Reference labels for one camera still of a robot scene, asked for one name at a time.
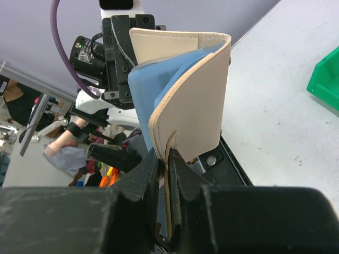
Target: white wall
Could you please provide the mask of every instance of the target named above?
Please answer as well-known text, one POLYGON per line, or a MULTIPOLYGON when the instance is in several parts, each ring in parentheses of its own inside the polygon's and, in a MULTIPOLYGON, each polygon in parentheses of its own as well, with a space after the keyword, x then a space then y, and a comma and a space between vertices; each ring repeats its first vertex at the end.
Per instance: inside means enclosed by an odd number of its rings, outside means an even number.
POLYGON ((49 143, 42 138, 39 143, 31 143, 24 157, 17 155, 19 142, 14 145, 11 162, 5 176, 3 187, 40 186, 64 187, 73 177, 53 167, 42 155, 43 145, 49 143))
MULTIPOLYGON (((279 0, 141 0, 146 13, 169 30, 218 31, 238 40, 279 0)), ((50 32, 51 0, 2 0, 0 58, 65 93, 75 82, 62 63, 50 32)), ((101 30, 98 0, 61 0, 58 26, 66 53, 78 35, 101 30)))

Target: screw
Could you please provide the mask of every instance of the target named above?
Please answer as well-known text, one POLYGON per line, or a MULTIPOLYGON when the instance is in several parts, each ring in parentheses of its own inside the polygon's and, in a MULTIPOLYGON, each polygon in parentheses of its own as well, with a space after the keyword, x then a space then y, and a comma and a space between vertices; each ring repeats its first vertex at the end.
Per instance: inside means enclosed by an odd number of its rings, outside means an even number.
POLYGON ((217 162, 217 159, 214 156, 210 156, 207 158, 207 165, 213 166, 217 162))

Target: orange scissors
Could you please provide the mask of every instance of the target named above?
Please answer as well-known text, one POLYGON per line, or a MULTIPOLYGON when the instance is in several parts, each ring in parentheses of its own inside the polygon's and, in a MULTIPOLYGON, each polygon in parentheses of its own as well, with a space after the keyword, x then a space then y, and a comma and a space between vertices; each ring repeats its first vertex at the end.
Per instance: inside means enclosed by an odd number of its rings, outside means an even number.
POLYGON ((100 188, 106 188, 113 185, 119 179, 119 171, 116 168, 110 167, 106 176, 103 176, 100 182, 100 188))

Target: white tabletop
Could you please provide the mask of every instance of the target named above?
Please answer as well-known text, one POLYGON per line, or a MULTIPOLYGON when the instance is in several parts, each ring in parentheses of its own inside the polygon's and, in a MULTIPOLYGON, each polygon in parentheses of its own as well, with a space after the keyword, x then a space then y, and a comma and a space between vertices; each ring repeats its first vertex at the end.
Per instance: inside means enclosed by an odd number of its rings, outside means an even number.
POLYGON ((222 126, 254 185, 316 188, 337 214, 339 112, 306 87, 338 46, 338 0, 282 0, 232 49, 222 126))

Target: beige leather wallet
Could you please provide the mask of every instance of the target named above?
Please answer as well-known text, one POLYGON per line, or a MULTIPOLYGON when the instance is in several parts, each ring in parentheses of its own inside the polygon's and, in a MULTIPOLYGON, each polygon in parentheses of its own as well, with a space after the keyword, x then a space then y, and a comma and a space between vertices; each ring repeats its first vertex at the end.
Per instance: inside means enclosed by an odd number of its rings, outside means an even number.
POLYGON ((176 148, 185 161, 217 147, 231 36, 133 28, 130 37, 138 64, 223 44, 218 51, 207 55, 176 81, 149 120, 153 146, 158 158, 163 161, 168 145, 176 148))

